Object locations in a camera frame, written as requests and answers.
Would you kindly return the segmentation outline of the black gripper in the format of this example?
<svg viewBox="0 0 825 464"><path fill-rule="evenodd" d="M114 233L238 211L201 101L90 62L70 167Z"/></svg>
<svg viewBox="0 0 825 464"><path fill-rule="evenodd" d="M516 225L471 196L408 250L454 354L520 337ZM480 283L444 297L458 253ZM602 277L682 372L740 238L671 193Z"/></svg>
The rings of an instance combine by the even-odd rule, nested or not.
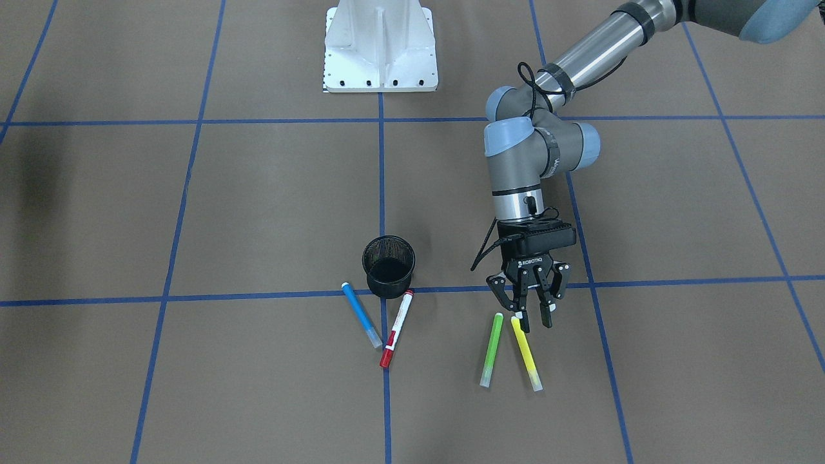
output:
<svg viewBox="0 0 825 464"><path fill-rule="evenodd" d="M551 251L574 246L577 241L574 226L559 219L533 219L500 222L497 232L502 271L488 276L487 285L501 307L516 315L519 328L525 334L530 332L527 293L529 287L537 287L542 324L552 328L552 312L557 300L565 297L571 270L568 262L553 261ZM512 282L512 296L506 292L508 280Z"/></svg>

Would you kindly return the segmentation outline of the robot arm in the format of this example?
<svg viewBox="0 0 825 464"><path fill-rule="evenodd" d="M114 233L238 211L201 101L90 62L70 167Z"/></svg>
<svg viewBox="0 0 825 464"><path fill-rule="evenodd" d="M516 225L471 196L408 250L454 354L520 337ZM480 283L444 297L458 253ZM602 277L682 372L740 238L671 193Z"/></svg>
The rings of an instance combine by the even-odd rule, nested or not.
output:
<svg viewBox="0 0 825 464"><path fill-rule="evenodd" d="M521 87L496 89L485 107L484 155L495 209L489 231L498 237L483 241L472 264L500 251L501 270L487 277L487 285L521 330L530 332L530 291L538 295L543 325L552 326L570 271L551 252L577 241L574 226L545 205L541 182L589 167L601 151L595 127L564 121L559 109L618 70L654 35L679 23L771 44L822 10L822 1L627 1L555 61L536 70L518 64Z"/></svg>

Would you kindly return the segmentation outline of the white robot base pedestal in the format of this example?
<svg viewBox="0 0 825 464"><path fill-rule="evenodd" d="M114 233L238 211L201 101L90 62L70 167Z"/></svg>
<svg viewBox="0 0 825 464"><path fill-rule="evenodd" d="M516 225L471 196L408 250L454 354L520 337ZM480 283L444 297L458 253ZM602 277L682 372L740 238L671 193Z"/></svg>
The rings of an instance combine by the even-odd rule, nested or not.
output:
<svg viewBox="0 0 825 464"><path fill-rule="evenodd" d="M418 1L340 1L326 15L325 92L435 92L435 24Z"/></svg>

